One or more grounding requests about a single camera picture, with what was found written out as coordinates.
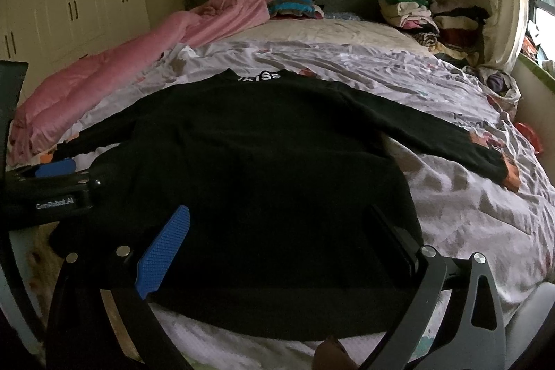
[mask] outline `black sweatshirt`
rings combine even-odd
[[[121,142],[89,169],[84,219],[61,223],[61,256],[130,245],[140,255],[181,204],[189,234],[151,299],[235,332],[281,339],[389,328],[395,290],[368,235],[376,206],[422,244],[409,187],[381,132],[503,183],[503,156],[410,107],[282,70],[174,85],[60,145],[55,158]]]

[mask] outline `pink blanket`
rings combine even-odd
[[[171,14],[159,27],[52,74],[16,110],[8,164],[50,149],[105,96],[129,83],[178,42],[191,47],[220,40],[269,19],[265,0],[209,0]]]

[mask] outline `silver bolt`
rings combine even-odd
[[[116,254],[120,257],[125,257],[131,252],[131,248],[129,248],[126,244],[118,246],[116,250]]]
[[[77,261],[77,253],[69,253],[69,254],[66,256],[66,262],[67,262],[68,264],[73,264],[73,263],[76,262],[76,261]]]
[[[486,257],[482,253],[474,254],[474,260],[476,262],[478,262],[479,264],[485,264],[486,263]]]
[[[428,245],[420,248],[420,252],[426,257],[433,257],[436,255],[436,250],[434,250],[434,248]]]

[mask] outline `blue gripper pad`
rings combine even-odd
[[[171,262],[187,236],[190,224],[189,208],[179,206],[139,259],[135,288],[143,300],[146,295],[159,289]]]
[[[74,173],[77,168],[72,158],[65,158],[59,162],[44,163],[35,171],[35,177],[62,176]]]

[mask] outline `curtain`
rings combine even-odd
[[[490,0],[492,15],[486,21],[484,66],[511,72],[524,41],[528,0]]]

